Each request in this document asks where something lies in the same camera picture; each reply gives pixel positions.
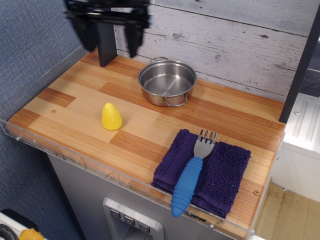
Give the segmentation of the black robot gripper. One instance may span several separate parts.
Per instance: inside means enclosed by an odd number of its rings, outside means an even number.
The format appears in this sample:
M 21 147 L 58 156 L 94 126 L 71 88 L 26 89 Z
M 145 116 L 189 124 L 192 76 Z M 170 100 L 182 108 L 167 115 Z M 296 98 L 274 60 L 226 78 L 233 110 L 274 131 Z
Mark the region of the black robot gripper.
M 148 0 L 66 0 L 65 14 L 84 48 L 92 52 L 99 43 L 96 23 L 125 25 L 129 55 L 134 58 L 150 25 Z

